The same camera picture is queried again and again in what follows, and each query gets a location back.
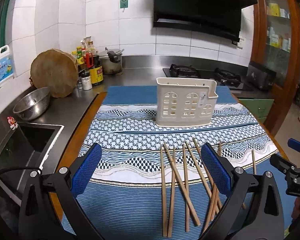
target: metal screw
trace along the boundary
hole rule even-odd
[[[67,171],[68,171],[68,168],[67,168],[67,167],[62,167],[62,168],[60,168],[60,170],[59,170],[59,172],[60,172],[61,174],[65,174]]]
[[[268,178],[271,178],[271,177],[272,177],[272,173],[271,173],[270,171],[266,171],[266,176],[267,176]]]
[[[239,173],[239,174],[242,174],[242,173],[243,173],[243,168],[241,168],[241,167],[236,167],[236,168],[235,168],[235,172],[236,172],[236,173]]]
[[[35,177],[35,176],[37,176],[37,172],[36,171],[32,171],[31,173],[30,173],[30,177]]]

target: range hood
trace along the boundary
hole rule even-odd
[[[198,31],[239,42],[241,9],[258,0],[154,0],[154,27]]]

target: white plastic jug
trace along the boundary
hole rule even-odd
[[[5,45],[0,48],[0,87],[13,79],[13,68],[11,63],[10,48]]]

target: gas stove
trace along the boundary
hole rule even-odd
[[[253,90],[250,86],[241,81],[240,75],[218,68],[214,71],[209,71],[198,70],[191,66],[172,64],[170,68],[164,68],[163,71],[167,77],[213,79],[217,82],[218,86],[227,86],[232,90]]]

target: pot handle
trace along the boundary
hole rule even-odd
[[[109,56],[109,59],[110,59],[111,62],[113,62],[113,63],[119,63],[120,62],[117,54],[115,54],[114,51],[112,51],[112,50],[108,51],[108,56]]]

